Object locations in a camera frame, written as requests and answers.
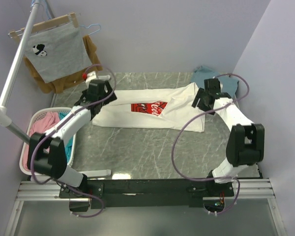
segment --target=wooden hanger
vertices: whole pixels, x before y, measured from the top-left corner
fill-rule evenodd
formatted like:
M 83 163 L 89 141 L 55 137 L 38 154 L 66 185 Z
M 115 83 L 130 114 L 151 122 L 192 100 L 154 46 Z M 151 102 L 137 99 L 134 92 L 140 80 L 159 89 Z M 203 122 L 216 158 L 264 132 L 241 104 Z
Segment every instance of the wooden hanger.
M 71 21 L 73 22 L 73 25 L 75 28 L 79 27 L 77 17 L 75 15 L 75 13 L 72 12 L 68 15 L 59 16 L 57 18 L 53 18 L 51 20 L 35 24 L 33 26 L 31 33 L 39 32 L 42 30 L 47 30 L 47 29 L 53 28 L 53 27 L 57 27 L 57 26 L 69 23 Z M 19 30 L 19 31 L 14 31 L 14 30 L 10 31 L 9 35 L 14 39 L 15 42 L 19 43 L 21 41 L 21 39 L 20 39 L 19 35 L 17 34 L 17 32 L 24 31 L 24 29 L 25 28 L 21 28 L 21 30 Z

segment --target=pink cloth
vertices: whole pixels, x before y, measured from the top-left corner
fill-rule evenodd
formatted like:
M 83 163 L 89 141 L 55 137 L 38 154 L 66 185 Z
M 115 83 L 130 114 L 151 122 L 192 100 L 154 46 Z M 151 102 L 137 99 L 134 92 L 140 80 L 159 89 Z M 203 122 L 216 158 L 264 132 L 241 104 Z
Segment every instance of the pink cloth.
M 59 115 L 58 112 L 48 112 L 46 116 L 43 119 L 40 119 L 36 121 L 31 129 L 29 130 L 29 136 L 31 136 L 33 133 L 44 133 L 46 130 L 54 127 L 57 123 L 59 123 Z M 29 146 L 26 144 L 25 145 L 25 150 L 23 154 L 23 167 L 25 170 L 29 171 L 28 169 L 28 155 L 29 155 Z

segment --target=blue hanger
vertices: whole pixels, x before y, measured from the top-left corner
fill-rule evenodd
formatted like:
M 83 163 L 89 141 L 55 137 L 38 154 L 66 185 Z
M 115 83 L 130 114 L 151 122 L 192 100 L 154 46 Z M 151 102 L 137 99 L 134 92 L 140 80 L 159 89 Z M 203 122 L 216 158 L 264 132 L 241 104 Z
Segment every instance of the blue hanger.
M 89 25 L 88 27 L 86 27 L 86 26 L 84 26 L 84 25 L 79 25 L 79 26 L 82 26 L 82 27 L 84 27 L 84 28 L 86 28 L 86 29 L 88 29 L 88 28 L 91 27 L 91 26 L 99 26 L 99 29 L 98 29 L 97 31 L 94 31 L 93 33 L 89 33 L 89 35 L 94 34 L 94 33 L 96 33 L 96 32 L 99 32 L 99 31 L 102 29 L 102 27 L 101 27 L 100 24 L 92 24 L 92 25 Z

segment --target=teal cloth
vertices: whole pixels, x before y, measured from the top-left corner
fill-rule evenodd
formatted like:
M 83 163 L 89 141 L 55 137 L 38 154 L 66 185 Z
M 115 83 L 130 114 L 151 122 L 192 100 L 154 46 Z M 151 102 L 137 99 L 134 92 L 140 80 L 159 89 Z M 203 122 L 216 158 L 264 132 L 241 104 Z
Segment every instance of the teal cloth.
M 65 116 L 67 115 L 68 113 L 62 113 L 60 112 L 59 113 L 59 119 L 62 120 L 63 118 L 65 118 Z M 71 151 L 72 151 L 72 145 L 73 145 L 73 137 L 69 140 L 69 142 L 67 143 L 67 146 L 65 146 L 65 156 L 67 158 L 67 163 L 69 162 L 70 160 L 70 156 L 71 156 Z
M 205 88 L 204 80 L 211 79 L 214 76 L 220 75 L 220 73 L 205 67 L 201 66 L 198 68 L 192 75 L 191 82 L 195 82 L 198 88 Z M 237 87 L 238 87 L 238 78 L 230 78 L 228 76 L 218 77 L 220 83 L 222 83 L 223 88 L 222 92 L 227 92 L 231 97 L 235 96 Z

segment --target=brown shirt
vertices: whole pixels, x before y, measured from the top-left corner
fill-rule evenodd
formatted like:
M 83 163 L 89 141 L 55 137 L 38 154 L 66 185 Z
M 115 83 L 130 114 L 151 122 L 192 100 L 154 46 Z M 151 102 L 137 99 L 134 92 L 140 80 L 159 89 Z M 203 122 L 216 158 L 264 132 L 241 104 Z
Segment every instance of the brown shirt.
M 91 38 L 86 35 L 83 37 L 83 42 L 85 49 L 87 51 L 88 57 L 92 64 L 100 64 L 100 61 L 96 55 L 96 46 L 93 44 Z M 80 83 L 82 83 L 84 80 L 82 78 L 82 74 L 84 73 L 85 69 L 78 71 L 72 75 L 68 75 L 65 77 L 62 77 L 60 79 L 54 80 L 49 83 L 45 83 L 39 73 L 36 71 L 32 63 L 29 59 L 24 58 L 25 65 L 29 69 L 30 74 L 33 76 L 35 81 L 37 82 L 39 88 L 42 90 L 43 93 L 62 93 L 65 89 L 74 87 Z M 101 66 L 95 66 L 93 67 L 93 70 L 91 71 L 99 71 L 103 68 Z

